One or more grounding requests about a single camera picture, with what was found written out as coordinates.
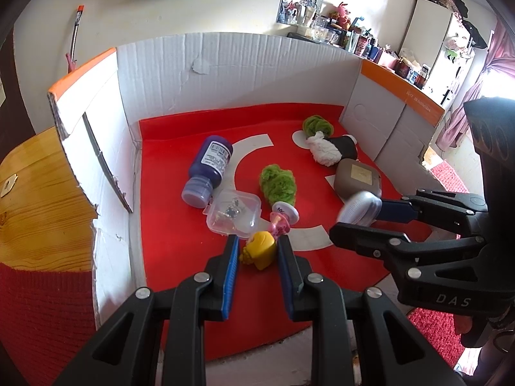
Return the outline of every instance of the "green pom pom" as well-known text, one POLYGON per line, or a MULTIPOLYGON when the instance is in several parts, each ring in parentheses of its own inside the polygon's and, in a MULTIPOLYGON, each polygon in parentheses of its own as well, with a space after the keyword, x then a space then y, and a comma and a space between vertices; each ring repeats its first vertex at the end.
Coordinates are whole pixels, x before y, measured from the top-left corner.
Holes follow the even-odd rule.
POLYGON ((330 137, 334 133, 334 127, 327 120, 320 120, 315 125, 315 133, 322 132, 325 137, 330 137))
POLYGON ((313 115, 304 120, 302 123, 302 130, 304 133, 308 136, 315 135, 315 126, 320 119, 323 120, 323 117, 319 115, 313 115))
POLYGON ((259 176, 259 187, 261 187, 261 191, 263 193, 265 192, 264 187, 271 180, 277 177, 281 171, 281 167, 279 167, 277 164, 267 165, 265 168, 263 168, 263 171, 261 171, 261 175, 259 176))
POLYGON ((259 186, 270 205, 287 202, 295 206, 297 185, 290 170, 281 170, 277 164, 266 166, 259 176, 259 186))
POLYGON ((318 131, 323 132, 325 137, 330 137, 334 132, 333 125, 319 115, 313 115, 304 120, 302 130, 307 137, 314 136, 318 131))

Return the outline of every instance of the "clear plastic box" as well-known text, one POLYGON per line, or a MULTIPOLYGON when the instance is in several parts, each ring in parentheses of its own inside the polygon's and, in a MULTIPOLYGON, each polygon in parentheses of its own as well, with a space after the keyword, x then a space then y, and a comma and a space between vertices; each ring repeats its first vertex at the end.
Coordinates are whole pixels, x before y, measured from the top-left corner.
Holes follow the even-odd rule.
POLYGON ((248 239, 257 231, 261 199, 244 191, 224 189, 207 211, 208 228, 217 234, 248 239))

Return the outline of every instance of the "pink toy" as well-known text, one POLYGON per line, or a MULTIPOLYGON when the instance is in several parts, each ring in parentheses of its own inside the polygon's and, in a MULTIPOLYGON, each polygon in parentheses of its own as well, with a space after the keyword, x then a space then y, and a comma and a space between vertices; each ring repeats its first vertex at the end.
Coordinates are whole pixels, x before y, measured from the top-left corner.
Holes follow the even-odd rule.
POLYGON ((351 19, 349 17, 349 11, 346 9, 346 4, 341 2, 340 5, 336 8, 336 12, 339 14, 337 20, 338 25, 347 30, 351 24, 351 19))
POLYGON ((298 221, 299 212, 295 207, 286 202, 275 202, 270 213, 268 232, 277 239, 290 232, 290 225, 295 225, 298 221))

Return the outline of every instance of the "pink curtain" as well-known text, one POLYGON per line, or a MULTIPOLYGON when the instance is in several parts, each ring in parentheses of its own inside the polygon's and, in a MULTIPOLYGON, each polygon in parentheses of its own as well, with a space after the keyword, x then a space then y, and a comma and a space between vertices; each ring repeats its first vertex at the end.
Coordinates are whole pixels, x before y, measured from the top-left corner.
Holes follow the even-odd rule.
POLYGON ((436 138, 436 144, 442 151, 446 151, 449 147, 456 148, 456 143, 461 135, 467 131, 469 123, 465 116, 463 104, 481 97, 483 81, 490 71, 508 74, 515 80, 515 46, 499 20, 480 76, 469 91, 465 93, 462 104, 452 113, 445 123, 444 129, 436 138))

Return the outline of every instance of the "red knitted fabric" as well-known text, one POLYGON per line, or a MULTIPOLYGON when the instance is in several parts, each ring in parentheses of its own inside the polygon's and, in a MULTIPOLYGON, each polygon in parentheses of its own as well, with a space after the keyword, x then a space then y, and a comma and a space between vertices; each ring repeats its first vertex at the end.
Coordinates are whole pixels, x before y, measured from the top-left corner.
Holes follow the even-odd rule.
POLYGON ((48 386, 95 332, 91 272, 0 264, 0 341, 31 386, 48 386))
POLYGON ((459 335, 454 334, 452 314, 418 308, 408 318, 447 364, 454 368, 465 347, 460 343, 459 335))
POLYGON ((452 168, 447 161, 438 164, 429 171, 440 181, 447 191, 454 191, 455 193, 469 192, 462 179, 459 178, 454 168, 452 168))

